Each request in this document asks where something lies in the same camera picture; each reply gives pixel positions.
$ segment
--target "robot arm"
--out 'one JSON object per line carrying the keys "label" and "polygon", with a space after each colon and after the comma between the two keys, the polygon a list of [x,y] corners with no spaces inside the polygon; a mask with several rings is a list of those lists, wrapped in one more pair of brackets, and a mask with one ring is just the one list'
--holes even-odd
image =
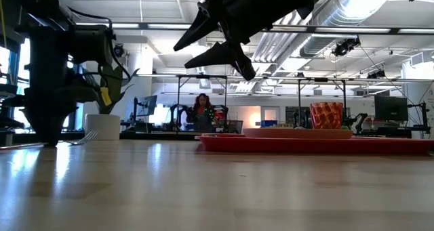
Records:
{"label": "robot arm", "polygon": [[219,30],[226,42],[216,43],[205,53],[185,64],[186,68],[216,64],[232,65],[246,80],[256,73],[250,59],[244,55],[240,43],[247,44],[257,32],[272,29],[273,23],[297,10],[305,19],[317,0],[205,0],[198,3],[199,11],[190,29],[175,45],[178,51]]}
{"label": "robot arm", "polygon": [[356,130],[356,134],[360,134],[363,131],[362,125],[365,122],[365,119],[368,117],[367,113],[359,113],[354,119],[352,119],[351,117],[348,117],[345,121],[344,121],[344,125],[346,125],[348,128],[351,128],[351,126],[357,122],[357,120],[359,121],[358,124],[356,124],[355,126],[355,130]]}
{"label": "robot arm", "polygon": [[[59,0],[19,0],[16,5],[38,24],[26,23],[16,27],[16,31],[31,42],[31,60],[26,67],[30,72],[29,88],[25,89],[24,96],[3,103],[12,107],[23,106],[24,115],[39,140],[55,146],[62,124],[76,110],[77,102],[97,100],[99,93],[83,77],[66,67],[68,55],[73,57],[75,64],[95,61],[104,66],[111,65],[115,59],[122,67],[114,56],[112,40],[115,36],[111,25],[75,24],[71,12],[91,18],[103,17],[67,9]],[[130,80],[130,75],[125,69],[123,71]],[[98,73],[105,78],[100,68]]]}

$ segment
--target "white planter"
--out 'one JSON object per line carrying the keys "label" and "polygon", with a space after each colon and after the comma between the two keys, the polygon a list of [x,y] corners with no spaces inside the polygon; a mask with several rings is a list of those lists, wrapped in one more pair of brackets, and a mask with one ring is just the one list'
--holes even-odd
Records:
{"label": "white planter", "polygon": [[119,140],[121,118],[109,114],[87,114],[85,119],[85,134],[95,134],[92,140]]}

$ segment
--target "ceiling duct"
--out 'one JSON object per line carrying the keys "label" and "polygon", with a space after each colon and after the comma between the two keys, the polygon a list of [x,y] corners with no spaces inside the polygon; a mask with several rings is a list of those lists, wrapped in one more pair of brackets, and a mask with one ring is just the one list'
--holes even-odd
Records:
{"label": "ceiling duct", "polygon": [[[358,26],[375,14],[387,0],[330,0],[311,20],[318,26]],[[318,56],[336,40],[336,37],[323,35],[298,35],[291,44],[287,58],[281,62],[285,72],[295,72]]]}

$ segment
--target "computer monitor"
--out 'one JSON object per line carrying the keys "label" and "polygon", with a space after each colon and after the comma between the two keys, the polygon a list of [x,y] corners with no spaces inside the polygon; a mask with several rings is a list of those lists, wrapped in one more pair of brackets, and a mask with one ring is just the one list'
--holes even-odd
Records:
{"label": "computer monitor", "polygon": [[157,96],[140,98],[138,102],[141,106],[137,117],[154,115],[155,106],[157,105]]}
{"label": "computer monitor", "polygon": [[376,96],[375,118],[388,121],[408,121],[407,99]]}

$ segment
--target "red tray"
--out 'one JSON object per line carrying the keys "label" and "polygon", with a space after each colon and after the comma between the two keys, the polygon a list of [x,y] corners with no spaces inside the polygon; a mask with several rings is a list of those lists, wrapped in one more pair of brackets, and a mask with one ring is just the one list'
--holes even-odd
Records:
{"label": "red tray", "polygon": [[262,129],[243,129],[249,138],[273,138],[273,139],[350,139],[353,137],[351,130],[341,129],[291,129],[269,127]]}
{"label": "red tray", "polygon": [[214,152],[281,152],[307,154],[427,154],[434,140],[351,138],[347,140],[247,138],[244,135],[200,136],[204,150]]}

